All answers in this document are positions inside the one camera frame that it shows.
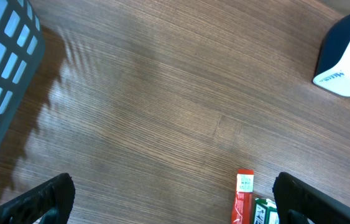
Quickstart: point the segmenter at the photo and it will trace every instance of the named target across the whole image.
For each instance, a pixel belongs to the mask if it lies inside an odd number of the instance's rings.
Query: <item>green package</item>
[[[255,212],[253,224],[279,224],[279,215],[275,202],[270,199],[255,199]]]

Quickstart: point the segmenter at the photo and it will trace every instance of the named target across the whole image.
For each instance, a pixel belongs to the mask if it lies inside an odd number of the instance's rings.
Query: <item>wood grain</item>
[[[350,98],[311,83],[319,0],[31,1],[45,57],[0,148],[0,204],[68,172],[69,223],[229,223],[237,168],[350,206]]]

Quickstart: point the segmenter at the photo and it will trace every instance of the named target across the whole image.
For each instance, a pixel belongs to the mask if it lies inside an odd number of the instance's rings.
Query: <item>wooden floor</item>
[[[44,0],[46,53],[0,148],[0,204],[68,172],[69,223],[230,223],[237,168],[350,206],[350,98],[311,83],[319,0]]]

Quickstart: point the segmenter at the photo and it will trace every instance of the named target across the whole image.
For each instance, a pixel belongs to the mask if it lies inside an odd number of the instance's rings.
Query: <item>red package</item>
[[[254,171],[239,169],[237,174],[236,198],[234,199],[231,224],[250,224]]]

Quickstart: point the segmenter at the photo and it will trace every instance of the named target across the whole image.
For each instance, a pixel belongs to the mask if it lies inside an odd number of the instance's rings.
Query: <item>label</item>
[[[253,192],[254,176],[246,174],[237,175],[237,192]]]
[[[339,71],[339,72],[336,72],[330,76],[327,76],[327,77],[321,79],[320,82],[328,82],[334,78],[338,78],[338,77],[342,77],[342,76],[344,76],[344,73],[342,71]]]
[[[256,204],[254,224],[264,224],[265,217],[266,217],[266,208]]]
[[[242,216],[244,215],[244,193],[238,192],[234,201],[234,209],[237,213],[236,219],[233,224],[242,224]]]
[[[279,224],[280,219],[277,212],[270,212],[269,213],[269,224]]]

